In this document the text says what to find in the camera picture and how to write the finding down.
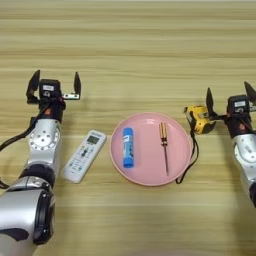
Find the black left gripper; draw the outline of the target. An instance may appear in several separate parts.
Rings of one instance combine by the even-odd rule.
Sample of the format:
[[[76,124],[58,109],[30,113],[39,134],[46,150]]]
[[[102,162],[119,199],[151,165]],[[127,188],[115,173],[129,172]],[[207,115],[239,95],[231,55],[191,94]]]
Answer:
[[[28,104],[39,103],[39,118],[40,119],[53,119],[59,123],[62,122],[63,112],[66,109],[66,102],[68,100],[79,100],[81,95],[81,80],[78,72],[75,72],[74,77],[74,93],[63,94],[60,97],[42,98],[39,99],[34,95],[39,86],[40,71],[37,70],[31,77],[28,83],[26,97]]]

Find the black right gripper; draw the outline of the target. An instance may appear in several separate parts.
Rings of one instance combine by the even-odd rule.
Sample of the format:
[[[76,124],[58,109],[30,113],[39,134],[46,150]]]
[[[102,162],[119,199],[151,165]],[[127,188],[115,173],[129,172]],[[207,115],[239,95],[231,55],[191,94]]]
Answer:
[[[253,105],[256,105],[256,91],[247,81],[244,82],[244,85],[249,101]],[[208,87],[206,93],[206,106],[209,116],[215,121],[223,121],[228,128],[231,138],[235,138],[239,135],[255,134],[251,125],[251,116],[247,109],[232,109],[231,107],[228,107],[224,115],[219,115],[213,110],[213,105],[214,101],[211,89]]]

